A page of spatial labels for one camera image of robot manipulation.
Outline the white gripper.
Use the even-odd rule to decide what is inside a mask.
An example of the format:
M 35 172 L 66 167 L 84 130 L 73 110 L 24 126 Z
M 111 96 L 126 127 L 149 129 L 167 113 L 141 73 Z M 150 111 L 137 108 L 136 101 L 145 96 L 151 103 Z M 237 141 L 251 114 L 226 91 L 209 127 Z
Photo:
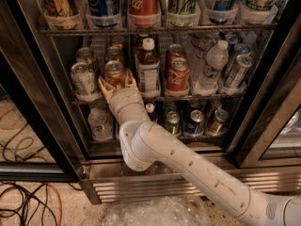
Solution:
M 107 83 L 101 76 L 98 83 L 104 99 L 108 102 L 112 114 L 120 125 L 128 121 L 150 121 L 146 112 L 143 98 L 130 69 L 126 70 L 125 87 L 117 90 Z

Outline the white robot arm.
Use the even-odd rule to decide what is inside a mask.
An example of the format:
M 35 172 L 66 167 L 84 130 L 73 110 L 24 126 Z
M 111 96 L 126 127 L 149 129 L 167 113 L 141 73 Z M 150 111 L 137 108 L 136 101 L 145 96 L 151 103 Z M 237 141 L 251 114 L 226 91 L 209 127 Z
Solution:
M 152 121 L 130 71 L 122 88 L 110 85 L 102 77 L 98 83 L 119 123 L 121 152 L 130 169 L 144 171 L 153 163 L 162 162 L 246 226 L 300 225 L 300 197 L 270 195 L 249 187 Z

